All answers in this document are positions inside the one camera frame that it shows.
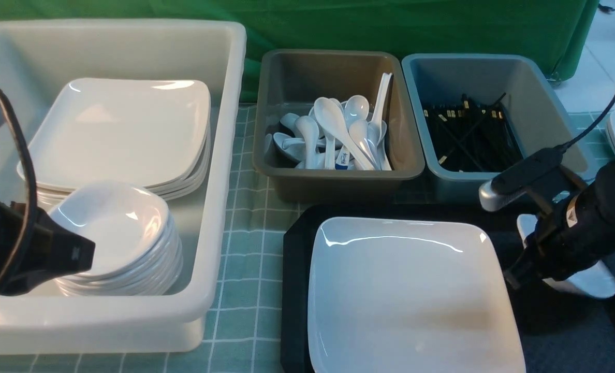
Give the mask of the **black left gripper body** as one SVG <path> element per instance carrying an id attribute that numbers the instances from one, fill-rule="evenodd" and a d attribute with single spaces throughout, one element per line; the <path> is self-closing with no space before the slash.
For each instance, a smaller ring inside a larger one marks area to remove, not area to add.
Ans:
<path id="1" fill-rule="evenodd" d="M 40 209 L 25 253 L 25 284 L 41 285 L 86 272 L 92 268 L 94 253 L 94 241 L 61 227 Z"/>

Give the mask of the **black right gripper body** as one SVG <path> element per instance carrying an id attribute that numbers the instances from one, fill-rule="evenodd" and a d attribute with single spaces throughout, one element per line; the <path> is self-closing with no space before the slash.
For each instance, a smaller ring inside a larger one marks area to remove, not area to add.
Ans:
<path id="1" fill-rule="evenodd" d="M 538 208 L 526 247 L 504 271 L 516 290 L 544 279 L 565 281 L 606 256 L 606 211 L 598 200 L 538 203 Z"/>

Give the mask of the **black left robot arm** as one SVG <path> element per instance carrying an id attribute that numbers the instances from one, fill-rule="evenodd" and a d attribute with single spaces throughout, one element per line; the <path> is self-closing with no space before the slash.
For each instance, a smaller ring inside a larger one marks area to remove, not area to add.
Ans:
<path id="1" fill-rule="evenodd" d="M 70 232 L 38 207 L 35 168 L 20 123 L 0 89 L 0 127 L 7 125 L 23 167 L 26 201 L 0 202 L 0 295 L 18 296 L 52 279 L 92 268 L 95 243 Z"/>

